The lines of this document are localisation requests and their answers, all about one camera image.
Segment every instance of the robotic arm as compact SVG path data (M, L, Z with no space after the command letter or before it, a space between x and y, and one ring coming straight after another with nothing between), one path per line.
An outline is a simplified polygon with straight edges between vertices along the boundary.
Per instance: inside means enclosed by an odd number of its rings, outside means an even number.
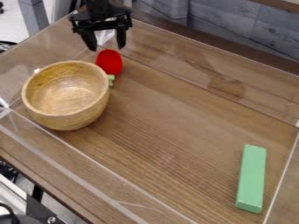
M86 11L69 15L72 30L85 42L90 51L97 50L94 31L116 30L119 49L127 44L127 30L132 27L131 10L108 0L86 0Z

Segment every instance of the red ball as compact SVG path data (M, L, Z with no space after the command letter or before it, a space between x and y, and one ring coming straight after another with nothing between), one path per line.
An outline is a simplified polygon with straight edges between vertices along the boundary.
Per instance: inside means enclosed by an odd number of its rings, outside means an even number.
M123 70L123 60L120 54L114 50L104 50L97 55L96 64L106 74L119 75Z

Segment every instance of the wooden bowl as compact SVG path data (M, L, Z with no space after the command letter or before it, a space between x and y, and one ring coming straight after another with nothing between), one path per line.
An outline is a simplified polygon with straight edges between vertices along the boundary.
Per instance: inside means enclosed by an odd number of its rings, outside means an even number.
M108 96L102 69L74 60L46 66L22 86L22 103L33 120L53 130L76 130L94 122Z

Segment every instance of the small green object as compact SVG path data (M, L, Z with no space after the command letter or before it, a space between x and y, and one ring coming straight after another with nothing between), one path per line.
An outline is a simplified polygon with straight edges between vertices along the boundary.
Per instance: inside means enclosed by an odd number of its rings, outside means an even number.
M116 79L116 76L114 76L113 74L108 74L108 75L106 75L106 78L108 78L110 81L113 81L113 80Z
M267 150L245 144L237 181L236 208L260 214L264 200Z

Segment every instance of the bowl rim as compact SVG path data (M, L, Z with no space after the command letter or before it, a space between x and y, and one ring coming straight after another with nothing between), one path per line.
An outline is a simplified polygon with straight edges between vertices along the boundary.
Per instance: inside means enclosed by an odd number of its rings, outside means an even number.
M92 108L96 103L101 100L101 98L104 97L106 91L108 91L108 78L104 79L104 90L101 91L97 99L90 103L88 104L85 107L82 107L81 109L78 110L74 110L73 112L65 114L65 115L53 115L53 114L49 114L49 113L45 113L44 111L38 110L26 100L26 96L25 96L25 90L28 88L28 85L30 83L30 81L33 80L33 78L45 70L48 69L49 67L53 67L53 66L57 66L60 64L69 64L69 63L77 63L77 64L84 64L84 65L88 65L88 66L92 66L94 67L96 69L98 69L100 73L102 74L104 78L106 76L106 73L105 71L94 64L86 62L86 61L82 61L82 60L64 60L64 61L60 61L60 62L56 62L56 63L52 63L49 64L48 66L45 66L44 68L40 68L38 72L33 73L32 76L29 77L29 79L26 80L26 82L22 84L22 93L21 93L21 96L22 96L22 103L25 105L25 107L33 111L36 114L40 114L42 116L53 116L53 117L61 117L61 116L72 116L72 115L76 115L77 113L82 112L84 110Z

